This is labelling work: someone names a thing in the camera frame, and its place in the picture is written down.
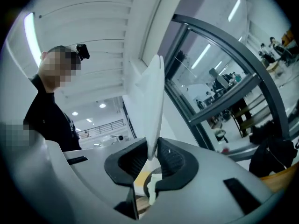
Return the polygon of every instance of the wooden surface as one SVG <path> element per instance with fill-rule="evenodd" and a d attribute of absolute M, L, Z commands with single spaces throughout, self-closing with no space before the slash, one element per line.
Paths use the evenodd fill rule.
<path fill-rule="evenodd" d="M 298 167 L 299 162 L 279 173 L 261 177 L 260 180 L 262 180 L 273 192 L 278 192 L 282 189 L 286 189 L 289 186 Z"/>
<path fill-rule="evenodd" d="M 273 62 L 270 66 L 267 67 L 267 71 L 274 72 L 277 67 L 278 67 L 278 61 Z"/>

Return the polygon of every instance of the gray metal frame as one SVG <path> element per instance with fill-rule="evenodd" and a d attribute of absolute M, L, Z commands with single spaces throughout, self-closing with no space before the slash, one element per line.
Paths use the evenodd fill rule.
<path fill-rule="evenodd" d="M 196 125 L 202 121 L 219 114 L 225 109 L 228 109 L 237 101 L 247 95 L 261 82 L 260 78 L 256 75 L 247 75 L 240 83 L 223 95 L 220 99 L 215 101 L 209 107 L 194 115 L 190 120 L 191 125 Z"/>
<path fill-rule="evenodd" d="M 178 93 L 171 87 L 171 85 L 168 82 L 165 82 L 165 92 L 167 95 L 170 97 L 172 101 L 175 100 L 174 105 L 178 109 L 179 113 L 185 120 L 186 124 L 188 125 L 191 133 L 195 137 L 197 144 L 199 147 L 206 148 L 209 150 L 215 150 L 213 144 L 211 143 L 205 129 L 202 127 L 201 124 L 197 124 L 195 126 L 192 126 L 188 120 L 191 116 L 191 114 L 194 114 L 195 112 L 192 113 L 191 109 L 187 107 L 185 102 L 182 100 L 182 97 L 178 95 Z"/>
<path fill-rule="evenodd" d="M 251 53 L 251 51 L 230 34 L 204 21 L 177 14 L 173 16 L 172 21 L 189 24 L 189 29 L 191 31 L 205 37 L 210 42 L 227 52 L 246 73 L 256 73 L 261 79 L 259 87 L 269 105 L 274 122 L 280 124 L 282 137 L 285 139 L 289 138 L 290 134 L 284 109 L 285 106 L 279 91 L 266 68 L 261 65 L 261 62 Z M 191 121 L 193 124 L 196 124 L 200 122 L 200 119 L 196 121 L 196 118 L 193 117 Z"/>
<path fill-rule="evenodd" d="M 189 25 L 183 23 L 181 27 L 178 30 L 178 33 L 176 34 L 172 45 L 165 57 L 164 60 L 164 69 L 165 69 L 165 77 L 167 77 L 167 74 L 169 70 L 171 69 L 171 64 L 173 63 L 175 57 L 177 56 L 180 47 L 182 46 L 183 42 L 185 41 L 186 37 L 189 34 Z"/>

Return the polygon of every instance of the white ceiling panel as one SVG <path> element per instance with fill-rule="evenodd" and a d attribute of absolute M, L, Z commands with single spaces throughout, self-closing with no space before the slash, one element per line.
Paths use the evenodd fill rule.
<path fill-rule="evenodd" d="M 26 75 L 33 76 L 38 68 L 23 23 L 25 15 L 33 12 L 41 51 L 58 45 L 75 50 L 76 44 L 84 43 L 90 54 L 72 82 L 56 92 L 62 109 L 121 96 L 125 93 L 125 59 L 142 49 L 158 3 L 159 0 L 32 0 L 10 33 L 9 44 Z"/>
<path fill-rule="evenodd" d="M 125 39 L 125 31 L 115 30 L 94 30 L 78 28 L 72 31 L 56 31 L 52 35 L 44 35 L 43 39 L 39 39 L 40 47 L 43 50 L 49 50 L 55 46 L 64 45 L 71 46 L 78 43 L 86 43 L 90 41 L 115 40 L 123 41 Z"/>

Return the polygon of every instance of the ceiling light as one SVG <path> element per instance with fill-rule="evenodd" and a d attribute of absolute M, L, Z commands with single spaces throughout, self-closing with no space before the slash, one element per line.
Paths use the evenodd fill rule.
<path fill-rule="evenodd" d="M 220 61 L 220 62 L 218 63 L 218 65 L 215 67 L 215 69 L 217 69 L 217 68 L 220 66 L 221 63 L 222 63 L 222 61 Z"/>
<path fill-rule="evenodd" d="M 224 68 L 224 69 L 222 70 L 222 72 L 219 73 L 219 75 L 221 75 L 221 74 L 225 71 L 225 69 L 226 69 L 226 68 Z"/>
<path fill-rule="evenodd" d="M 193 64 L 193 66 L 191 67 L 191 69 L 194 69 L 194 68 L 197 66 L 198 62 L 200 62 L 200 60 L 204 57 L 205 53 L 210 49 L 210 47 L 211 47 L 210 44 L 208 44 L 208 45 L 206 46 L 206 48 L 204 49 L 204 51 L 203 51 L 203 52 L 200 54 L 200 56 L 197 58 L 196 62 L 194 62 L 194 64 Z"/>
<path fill-rule="evenodd" d="M 29 13 L 24 19 L 25 34 L 27 42 L 32 53 L 33 59 L 35 60 L 37 66 L 41 63 L 41 50 L 39 49 L 36 31 L 34 28 L 34 14 Z"/>
<path fill-rule="evenodd" d="M 241 3 L 241 0 L 237 0 L 237 2 L 236 2 L 235 5 L 234 5 L 233 10 L 230 12 L 230 14 L 229 14 L 229 16 L 228 16 L 228 21 L 231 21 L 231 20 L 233 19 L 233 17 L 234 17 L 234 15 L 235 15 L 235 13 L 236 13 L 236 11 L 237 11 L 237 9 L 238 9 L 240 3 Z"/>

